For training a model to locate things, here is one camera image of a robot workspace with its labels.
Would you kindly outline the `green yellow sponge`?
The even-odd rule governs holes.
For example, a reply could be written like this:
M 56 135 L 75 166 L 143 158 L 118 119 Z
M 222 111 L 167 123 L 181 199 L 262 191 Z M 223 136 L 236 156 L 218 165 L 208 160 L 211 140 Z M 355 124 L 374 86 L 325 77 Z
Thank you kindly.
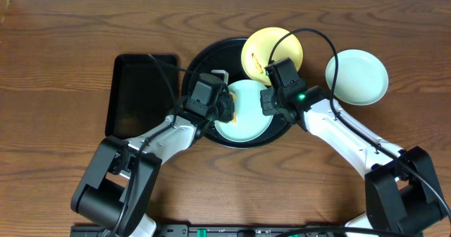
M 230 92 L 230 96 L 232 99 L 232 106 L 231 106 L 231 111 L 232 111 L 232 120 L 230 121 L 231 123 L 236 123 L 237 121 L 237 114 L 236 114 L 236 110 L 235 110 L 235 101 L 236 101 L 236 94 L 234 92 Z

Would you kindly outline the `mint plate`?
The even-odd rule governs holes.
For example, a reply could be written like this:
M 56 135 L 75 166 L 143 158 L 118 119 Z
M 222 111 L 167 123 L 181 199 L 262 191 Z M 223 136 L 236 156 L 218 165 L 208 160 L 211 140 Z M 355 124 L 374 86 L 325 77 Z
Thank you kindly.
M 231 142 L 248 142 L 260 136 L 272 122 L 272 116 L 264 116 L 261 108 L 262 90 L 267 87 L 255 80 L 239 80 L 228 86 L 235 95 L 234 119 L 224 123 L 215 121 L 218 133 Z
M 373 54 L 359 49 L 338 53 L 334 97 L 352 105 L 370 105 L 385 95 L 388 85 L 388 72 Z

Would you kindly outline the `yellow plate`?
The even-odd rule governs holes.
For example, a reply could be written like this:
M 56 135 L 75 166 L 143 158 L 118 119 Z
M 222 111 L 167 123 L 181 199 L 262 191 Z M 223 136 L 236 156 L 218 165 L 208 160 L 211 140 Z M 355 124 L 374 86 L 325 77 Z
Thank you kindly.
M 264 28 L 252 34 L 244 44 L 241 53 L 242 67 L 252 80 L 270 85 L 265 67 L 268 65 L 272 49 L 277 41 L 289 31 L 282 28 Z M 298 71 L 302 65 L 303 49 L 299 40 L 291 35 L 285 38 L 273 53 L 273 60 L 289 57 Z

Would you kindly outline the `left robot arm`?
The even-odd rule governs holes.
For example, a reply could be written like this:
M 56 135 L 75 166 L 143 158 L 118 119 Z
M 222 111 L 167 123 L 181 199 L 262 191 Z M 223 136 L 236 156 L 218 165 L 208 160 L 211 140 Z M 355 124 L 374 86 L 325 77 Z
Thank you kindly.
M 110 135 L 99 144 L 70 207 L 104 227 L 109 236 L 153 236 L 147 206 L 161 165 L 191 147 L 215 121 L 233 119 L 227 83 L 211 73 L 197 77 L 191 94 L 157 127 L 135 138 Z

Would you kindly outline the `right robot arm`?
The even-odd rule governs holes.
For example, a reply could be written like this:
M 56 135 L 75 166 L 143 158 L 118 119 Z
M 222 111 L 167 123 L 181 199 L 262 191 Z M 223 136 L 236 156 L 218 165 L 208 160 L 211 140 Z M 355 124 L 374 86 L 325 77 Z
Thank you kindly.
M 364 179 L 366 211 L 340 231 L 347 236 L 415 236 L 450 217 L 429 154 L 378 137 L 342 110 L 333 92 L 308 87 L 289 58 L 270 61 L 261 92 L 265 115 L 281 114 L 328 143 Z

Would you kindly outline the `black round tray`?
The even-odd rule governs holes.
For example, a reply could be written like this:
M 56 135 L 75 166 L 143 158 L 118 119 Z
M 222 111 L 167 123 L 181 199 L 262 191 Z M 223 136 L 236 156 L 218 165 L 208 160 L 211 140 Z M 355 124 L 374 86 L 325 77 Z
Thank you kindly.
M 192 75 L 194 73 L 208 73 L 212 70 L 225 70 L 229 74 L 229 83 L 247 79 L 241 64 L 241 52 L 245 38 L 230 38 L 216 42 L 201 51 L 187 68 L 184 75 L 181 94 L 188 95 L 194 89 Z M 237 149 L 251 149 L 263 147 L 281 138 L 286 134 L 292 124 L 287 122 L 283 116 L 275 115 L 269 127 L 257 138 L 247 142 L 233 142 L 224 138 L 213 126 L 209 127 L 204 137 L 218 143 L 219 145 Z

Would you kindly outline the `black rectangular tray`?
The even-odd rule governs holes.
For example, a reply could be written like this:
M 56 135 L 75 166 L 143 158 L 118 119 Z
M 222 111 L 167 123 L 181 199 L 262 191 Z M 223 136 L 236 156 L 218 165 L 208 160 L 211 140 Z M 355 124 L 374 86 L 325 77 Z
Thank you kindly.
M 121 54 L 113 65 L 106 136 L 133 138 L 161 124 L 179 93 L 178 57 Z

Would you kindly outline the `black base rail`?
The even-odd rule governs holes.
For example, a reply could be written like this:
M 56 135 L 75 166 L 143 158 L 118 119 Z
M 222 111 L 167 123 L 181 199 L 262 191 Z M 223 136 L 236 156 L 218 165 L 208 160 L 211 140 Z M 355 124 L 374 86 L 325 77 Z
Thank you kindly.
M 130 237 L 323 237 L 323 236 L 398 236 L 398 233 L 342 226 L 306 226 L 302 228 L 260 226 L 188 226 L 167 224 L 136 228 Z

